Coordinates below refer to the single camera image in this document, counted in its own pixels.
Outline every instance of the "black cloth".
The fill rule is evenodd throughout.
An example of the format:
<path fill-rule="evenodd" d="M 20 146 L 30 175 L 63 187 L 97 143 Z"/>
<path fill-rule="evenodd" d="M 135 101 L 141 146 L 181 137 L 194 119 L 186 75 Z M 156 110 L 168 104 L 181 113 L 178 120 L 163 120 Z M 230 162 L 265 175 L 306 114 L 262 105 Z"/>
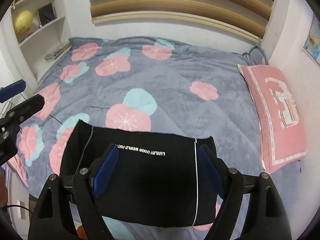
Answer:
<path fill-rule="evenodd" d="M 104 194 L 96 199 L 102 216 L 158 227 L 191 226 L 195 217 L 195 226 L 209 224 L 215 219 L 217 195 L 199 162 L 196 170 L 195 141 L 92 127 L 80 120 L 67 143 L 60 176 L 75 174 L 80 160 L 79 169 L 88 168 L 109 144 L 116 144 L 119 161 Z M 197 139 L 196 148 L 203 144 L 216 155 L 212 137 Z"/>

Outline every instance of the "pillowcase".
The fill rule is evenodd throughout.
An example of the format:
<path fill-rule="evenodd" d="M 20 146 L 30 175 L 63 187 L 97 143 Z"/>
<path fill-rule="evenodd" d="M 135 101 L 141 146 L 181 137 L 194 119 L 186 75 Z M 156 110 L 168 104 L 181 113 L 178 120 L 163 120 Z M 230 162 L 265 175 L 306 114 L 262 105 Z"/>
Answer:
<path fill-rule="evenodd" d="M 267 66 L 240 66 L 260 120 L 261 160 L 272 173 L 306 155 L 307 139 L 294 98 L 281 70 Z"/>

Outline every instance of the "floral blanket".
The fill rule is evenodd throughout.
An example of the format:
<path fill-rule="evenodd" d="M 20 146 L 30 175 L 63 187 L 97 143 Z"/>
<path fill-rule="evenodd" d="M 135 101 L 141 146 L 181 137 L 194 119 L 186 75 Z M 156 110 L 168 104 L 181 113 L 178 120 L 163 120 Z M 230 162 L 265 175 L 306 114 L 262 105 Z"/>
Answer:
<path fill-rule="evenodd" d="M 239 55 L 146 37 L 70 41 L 72 50 L 40 83 L 44 108 L 21 125 L 19 152 L 9 161 L 33 196 L 50 174 L 59 174 L 79 119 L 128 131 L 213 136 L 218 157 L 229 167 L 250 175 L 263 171 L 258 115 L 237 68 L 265 62 L 259 48 Z M 299 174 L 298 162 L 272 174 L 289 213 Z M 248 202 L 245 196 L 232 238 L 240 235 Z M 211 226 L 154 228 L 104 220 L 116 239 L 204 239 Z"/>

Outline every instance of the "poster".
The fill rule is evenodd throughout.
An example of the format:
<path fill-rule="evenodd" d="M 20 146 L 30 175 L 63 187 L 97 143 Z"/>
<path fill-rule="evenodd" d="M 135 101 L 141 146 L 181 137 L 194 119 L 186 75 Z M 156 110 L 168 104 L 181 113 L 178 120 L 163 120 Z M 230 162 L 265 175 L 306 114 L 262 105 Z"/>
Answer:
<path fill-rule="evenodd" d="M 320 23 L 315 15 L 313 15 L 309 36 L 304 45 L 304 50 L 320 67 Z"/>

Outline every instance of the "blue foam pad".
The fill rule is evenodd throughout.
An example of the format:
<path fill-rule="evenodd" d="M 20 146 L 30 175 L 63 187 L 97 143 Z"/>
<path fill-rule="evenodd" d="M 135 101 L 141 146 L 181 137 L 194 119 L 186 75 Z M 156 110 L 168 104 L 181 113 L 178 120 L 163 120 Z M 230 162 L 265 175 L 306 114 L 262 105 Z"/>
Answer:
<path fill-rule="evenodd" d="M 198 160 L 212 185 L 214 192 L 224 199 L 226 192 L 224 190 L 222 176 L 202 146 L 199 147 L 198 150 Z"/>
<path fill-rule="evenodd" d="M 99 197 L 106 190 L 111 174 L 113 173 L 118 160 L 119 149 L 115 145 L 103 161 L 96 176 L 92 179 L 92 194 L 95 198 Z"/>
<path fill-rule="evenodd" d="M 13 98 L 14 96 L 22 93 L 25 89 L 26 82 L 24 80 L 19 80 L 9 86 L 0 89 L 0 103 L 4 103 L 10 98 Z"/>

